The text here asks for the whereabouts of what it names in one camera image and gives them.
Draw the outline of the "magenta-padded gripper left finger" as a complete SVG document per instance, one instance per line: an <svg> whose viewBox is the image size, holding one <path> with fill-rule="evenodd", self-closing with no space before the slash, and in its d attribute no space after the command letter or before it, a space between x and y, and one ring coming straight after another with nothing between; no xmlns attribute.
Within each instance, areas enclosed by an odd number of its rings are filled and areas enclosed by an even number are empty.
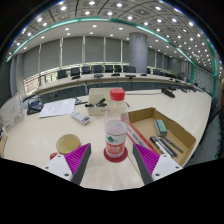
<svg viewBox="0 0 224 224"><path fill-rule="evenodd" d="M44 170L79 185L90 155L91 144L88 143L66 155L57 154L44 166Z"/></svg>

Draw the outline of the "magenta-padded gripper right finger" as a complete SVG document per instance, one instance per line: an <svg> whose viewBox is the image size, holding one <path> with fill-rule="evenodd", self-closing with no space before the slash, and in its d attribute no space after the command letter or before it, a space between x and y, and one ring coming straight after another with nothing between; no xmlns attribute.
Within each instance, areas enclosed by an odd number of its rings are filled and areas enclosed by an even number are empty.
<svg viewBox="0 0 224 224"><path fill-rule="evenodd" d="M158 155L136 143L133 144L133 155L145 185L182 169L169 155Z"/></svg>

